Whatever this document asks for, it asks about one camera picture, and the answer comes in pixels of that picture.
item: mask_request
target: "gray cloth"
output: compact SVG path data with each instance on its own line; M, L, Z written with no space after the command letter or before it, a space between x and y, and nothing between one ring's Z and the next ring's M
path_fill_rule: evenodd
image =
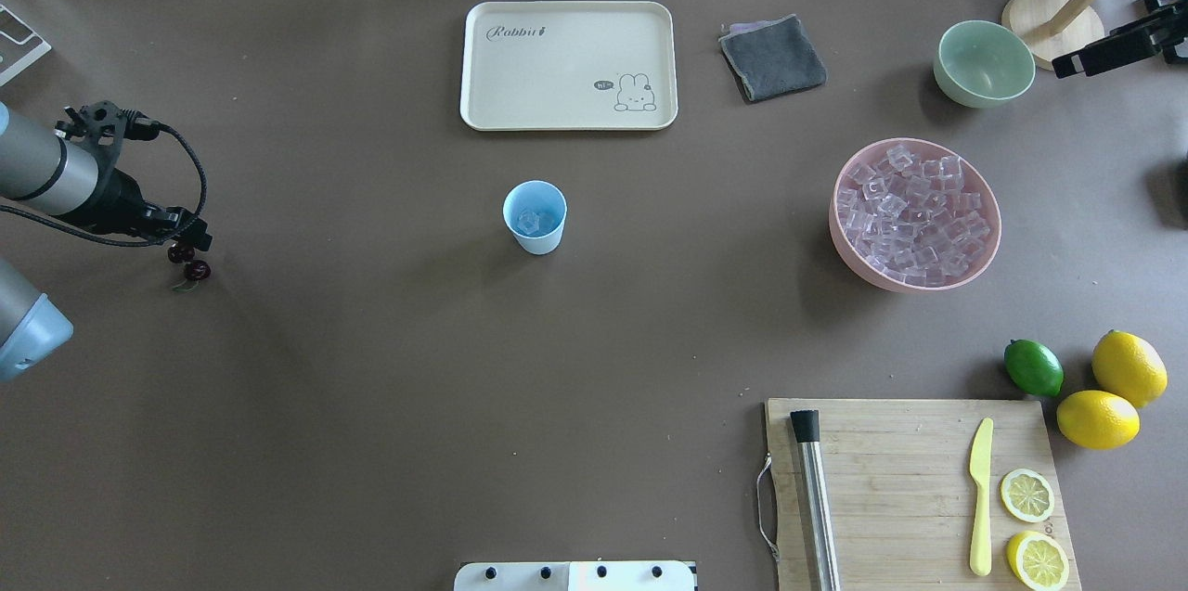
M747 100L763 101L826 81L824 64L795 13L781 20L731 25L718 42L742 81Z

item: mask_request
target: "brown table surface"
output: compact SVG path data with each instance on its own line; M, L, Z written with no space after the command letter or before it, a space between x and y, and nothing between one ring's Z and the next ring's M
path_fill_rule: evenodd
M0 385L0 587L429 590L466 561L602 557L771 590L765 398L1018 398L1013 338L1048 344L1069 392L1110 328L1173 377L1112 452L1045 405L1082 580L1183 586L1183 70L1042 71L973 111L935 87L933 49L1007 0L656 0L675 125L481 133L457 101L484 1L0 0L55 45L0 99L48 127L102 99L176 126L215 237L214 277L179 295L164 249L0 220L4 257L76 326ZM1095 7L1107 27L1143 13ZM720 25L792 12L828 82L745 103ZM996 190L1001 252L974 283L896 295L836 257L833 180L893 136ZM165 137L120 168L192 207ZM543 258L499 215L533 177L570 206Z

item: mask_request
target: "rabbit cartoon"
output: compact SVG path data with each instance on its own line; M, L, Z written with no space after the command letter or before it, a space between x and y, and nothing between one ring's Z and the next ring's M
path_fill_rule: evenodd
M615 111L656 111L656 93L652 92L647 74L624 74L619 76L619 98Z

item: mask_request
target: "wooden cutting board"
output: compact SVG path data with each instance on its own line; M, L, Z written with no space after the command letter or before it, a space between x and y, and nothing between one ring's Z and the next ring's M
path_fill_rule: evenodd
M846 591L1025 590L1006 562L1006 541L1022 530L1056 539L1070 565L1064 589L1081 589L1040 403L770 398L767 449L776 486L782 591L811 587L796 497L796 440L788 420L790 411L805 409L821 413L821 454ZM990 472L993 564L987 577L969 571L977 492L968 472L969 447L982 417L994 421ZM999 483L1018 467L1031 469L1051 483L1055 510L1043 523L1019 521L1003 507Z

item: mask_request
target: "black cable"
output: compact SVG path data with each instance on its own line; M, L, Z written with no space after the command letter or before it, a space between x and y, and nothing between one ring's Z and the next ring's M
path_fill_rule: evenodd
M25 210L23 208L17 208L15 206L0 205L0 212L12 213L13 215L25 218L26 220L33 220L39 225L45 225L50 228L58 230L59 232L65 232L70 235L78 237L78 239L89 240L91 243L97 243L100 245L110 245L114 247L147 247L150 245L163 245L165 244L166 240L173 240L176 237L182 235L188 228L190 228L190 225L192 225L198 219L198 215L202 214L203 208L206 208L207 206L207 171L206 169L202 168L202 163L198 162L198 156L194 152L194 149L190 147L190 144L185 142L185 138L183 138L182 134L177 132L177 130L170 127L169 125L160 125L160 131L165 132L166 134L170 134L171 137L177 139L177 143L182 144L182 149L184 149L185 153L190 156L190 161L191 163L194 163L194 169L196 170L196 172L198 172L198 205L194 207L194 214L190 215L189 220L182 222L182 226L179 226L176 231L173 231L173 233L164 237L164 239L152 239L152 240L101 239L97 235L86 233L69 225L63 225L62 222L55 222L53 220L42 218L42 215L34 215L33 213L30 213L29 210Z

